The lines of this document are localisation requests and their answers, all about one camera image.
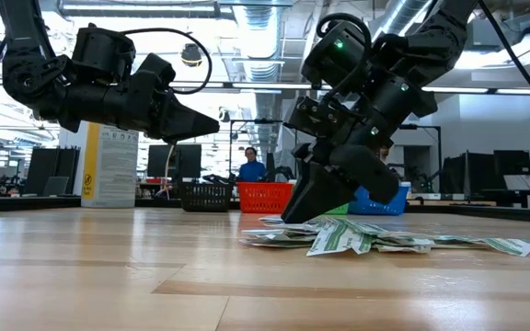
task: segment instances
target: plastic bin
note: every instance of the plastic bin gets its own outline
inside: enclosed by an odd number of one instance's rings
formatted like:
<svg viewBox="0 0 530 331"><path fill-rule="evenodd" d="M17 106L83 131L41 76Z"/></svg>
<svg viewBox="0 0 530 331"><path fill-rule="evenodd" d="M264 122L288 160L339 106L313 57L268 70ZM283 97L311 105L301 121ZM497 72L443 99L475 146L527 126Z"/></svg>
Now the plastic bin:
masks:
<svg viewBox="0 0 530 331"><path fill-rule="evenodd" d="M387 205L383 205L369 200L369 191L359 188L355 191L357 200L349 204L349 212L359 215L400 215L404 212L409 189L410 186L400 185L396 197Z"/></svg>
<svg viewBox="0 0 530 331"><path fill-rule="evenodd" d="M346 215L349 211L349 203L337 207L331 211L325 212L325 215Z"/></svg>
<svg viewBox="0 0 530 331"><path fill-rule="evenodd" d="M184 211L226 212L232 187L224 184L182 183L181 208Z"/></svg>
<svg viewBox="0 0 530 331"><path fill-rule="evenodd" d="M247 213L282 213L294 185L286 183L238 183L240 210Z"/></svg>

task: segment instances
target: red basket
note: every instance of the red basket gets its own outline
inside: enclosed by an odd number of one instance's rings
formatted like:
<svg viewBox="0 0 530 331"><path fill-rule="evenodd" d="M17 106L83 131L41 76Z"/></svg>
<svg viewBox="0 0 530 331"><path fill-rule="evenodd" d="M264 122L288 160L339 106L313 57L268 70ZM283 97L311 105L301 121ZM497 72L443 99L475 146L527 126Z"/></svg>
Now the red basket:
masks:
<svg viewBox="0 0 530 331"><path fill-rule="evenodd" d="M282 213L294 185L285 183L238 183L240 210L249 213Z"/></svg>

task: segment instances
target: blue basket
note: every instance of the blue basket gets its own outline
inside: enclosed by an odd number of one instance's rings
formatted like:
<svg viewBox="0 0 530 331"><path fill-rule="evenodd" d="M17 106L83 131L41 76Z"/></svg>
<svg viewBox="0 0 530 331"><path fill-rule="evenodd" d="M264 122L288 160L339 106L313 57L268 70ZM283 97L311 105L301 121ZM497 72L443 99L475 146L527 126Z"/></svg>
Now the blue basket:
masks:
<svg viewBox="0 0 530 331"><path fill-rule="evenodd" d="M400 215L404 212L406 206L406 196L409 194L410 187L400 187L396 197L387 205L369 200L369 192L365 188L359 188L355 191L356 201L349 204L349 213L359 215Z"/></svg>

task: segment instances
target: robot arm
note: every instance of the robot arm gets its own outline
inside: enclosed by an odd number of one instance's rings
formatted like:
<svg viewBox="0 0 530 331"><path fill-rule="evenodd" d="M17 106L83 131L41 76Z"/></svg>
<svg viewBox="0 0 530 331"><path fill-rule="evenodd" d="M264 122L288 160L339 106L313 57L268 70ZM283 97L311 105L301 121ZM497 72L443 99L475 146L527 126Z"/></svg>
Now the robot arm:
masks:
<svg viewBox="0 0 530 331"><path fill-rule="evenodd" d="M131 75L136 49L123 33L79 29L69 59L54 54L38 0L0 0L0 13L4 89L35 117L58 120L70 131L81 120L105 123L168 143L218 132L216 120L178 102L169 62L151 53Z"/></svg>
<svg viewBox="0 0 530 331"><path fill-rule="evenodd" d="M313 86L333 89L320 102L300 97L286 126L316 137L296 146L300 179L282 218L301 223L348 203L363 186L374 201L388 203L398 179L377 158L410 113L437 110L434 95L422 88L452 70L466 43L466 24L478 0L443 0L409 36L381 35L372 45L356 18L333 14L317 32L322 40L302 68ZM329 22L326 33L322 25ZM359 97L349 109L335 95Z"/></svg>

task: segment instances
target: office desk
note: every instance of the office desk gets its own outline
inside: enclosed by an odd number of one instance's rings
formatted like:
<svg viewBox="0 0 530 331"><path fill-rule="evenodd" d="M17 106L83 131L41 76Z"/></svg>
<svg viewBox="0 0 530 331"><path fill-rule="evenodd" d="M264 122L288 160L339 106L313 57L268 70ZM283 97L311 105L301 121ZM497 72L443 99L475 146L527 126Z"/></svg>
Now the office desk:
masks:
<svg viewBox="0 0 530 331"><path fill-rule="evenodd" d="M0 212L0 330L530 330L530 257L305 257L305 249L240 245L239 231L261 227L258 217ZM365 220L427 234L530 238L525 222Z"/></svg>

